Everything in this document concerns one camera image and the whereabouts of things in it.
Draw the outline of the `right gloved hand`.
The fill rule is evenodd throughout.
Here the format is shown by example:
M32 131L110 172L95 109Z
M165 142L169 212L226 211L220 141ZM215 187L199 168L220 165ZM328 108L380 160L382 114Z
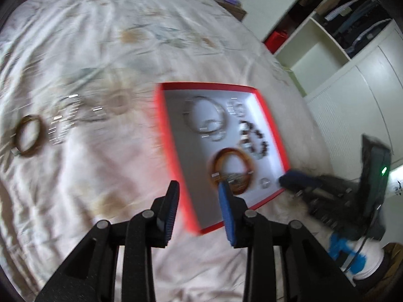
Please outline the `right gloved hand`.
M347 239L334 232L329 238L328 254L351 280L364 280L375 274L385 258L381 242L366 230L359 239Z

